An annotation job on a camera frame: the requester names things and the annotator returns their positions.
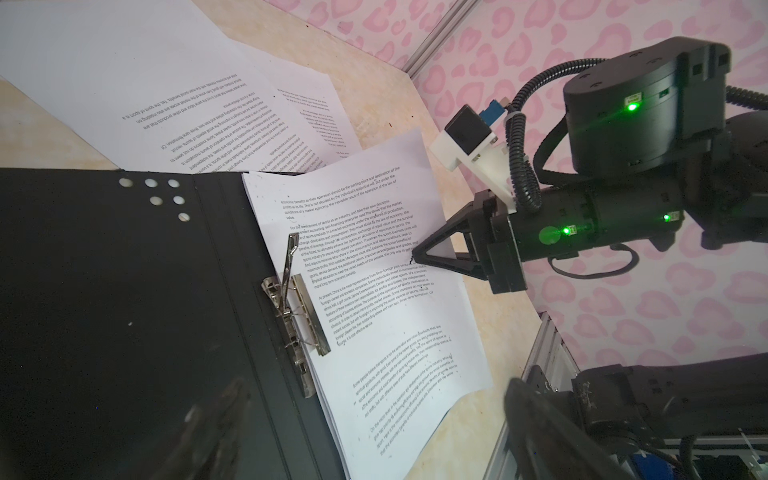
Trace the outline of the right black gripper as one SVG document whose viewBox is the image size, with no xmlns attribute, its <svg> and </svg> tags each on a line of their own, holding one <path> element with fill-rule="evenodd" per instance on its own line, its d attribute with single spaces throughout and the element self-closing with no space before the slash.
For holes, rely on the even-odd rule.
<svg viewBox="0 0 768 480">
<path fill-rule="evenodd" d="M 477 193 L 411 256 L 421 265 L 487 281 L 493 294 L 527 289 L 506 205 L 490 190 Z"/>
</svg>

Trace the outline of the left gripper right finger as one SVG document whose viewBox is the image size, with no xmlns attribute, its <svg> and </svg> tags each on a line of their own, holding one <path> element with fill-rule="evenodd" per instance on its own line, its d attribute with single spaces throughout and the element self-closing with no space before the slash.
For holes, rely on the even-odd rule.
<svg viewBox="0 0 768 480">
<path fill-rule="evenodd" d="M 510 380 L 504 412 L 508 449 L 523 479 L 628 479 L 630 475 L 521 379 Z"/>
</svg>

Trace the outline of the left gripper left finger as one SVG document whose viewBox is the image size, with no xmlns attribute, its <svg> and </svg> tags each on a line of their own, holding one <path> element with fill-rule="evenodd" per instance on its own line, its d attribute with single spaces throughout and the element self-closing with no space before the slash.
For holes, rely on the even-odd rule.
<svg viewBox="0 0 768 480">
<path fill-rule="evenodd" d="M 234 379 L 210 406 L 192 406 L 178 441 L 156 467 L 153 479 L 233 479 L 250 393 Z"/>
</svg>

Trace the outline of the printed paper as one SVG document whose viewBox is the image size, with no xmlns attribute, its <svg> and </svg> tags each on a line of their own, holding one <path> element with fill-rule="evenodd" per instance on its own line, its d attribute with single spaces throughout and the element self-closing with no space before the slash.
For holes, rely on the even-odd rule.
<svg viewBox="0 0 768 480">
<path fill-rule="evenodd" d="M 189 1 L 8 1 L 1 74 L 115 165 L 308 172 L 337 154 Z"/>
<path fill-rule="evenodd" d="M 413 130 L 298 176 L 243 183 L 277 268 L 302 277 L 330 350 L 306 350 L 351 479 L 404 478 L 492 378 L 462 278 L 417 263 L 445 216 Z"/>
</svg>

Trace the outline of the black file folder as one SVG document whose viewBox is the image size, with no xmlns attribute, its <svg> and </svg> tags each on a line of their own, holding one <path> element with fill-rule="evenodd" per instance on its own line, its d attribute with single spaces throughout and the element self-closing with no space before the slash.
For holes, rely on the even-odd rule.
<svg viewBox="0 0 768 480">
<path fill-rule="evenodd" d="M 340 479 L 261 287 L 238 173 L 1 172 L 1 475 L 150 479 L 192 406 L 250 393 L 233 479 Z"/>
</svg>

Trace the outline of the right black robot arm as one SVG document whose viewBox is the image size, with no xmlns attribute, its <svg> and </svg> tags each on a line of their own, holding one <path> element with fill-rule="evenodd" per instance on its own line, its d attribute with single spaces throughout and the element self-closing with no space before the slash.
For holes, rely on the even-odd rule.
<svg viewBox="0 0 768 480">
<path fill-rule="evenodd" d="M 767 239 L 767 98 L 729 86 L 730 49 L 673 37 L 570 60 L 513 99 L 462 107 L 433 143 L 485 190 L 413 249 L 415 262 L 525 289 L 525 263 L 597 247 L 664 252 L 686 218 L 709 251 Z M 767 457 L 767 357 L 578 370 L 544 320 L 509 382 L 489 479 L 642 479 L 636 456 L 703 479 L 699 456 Z"/>
</svg>

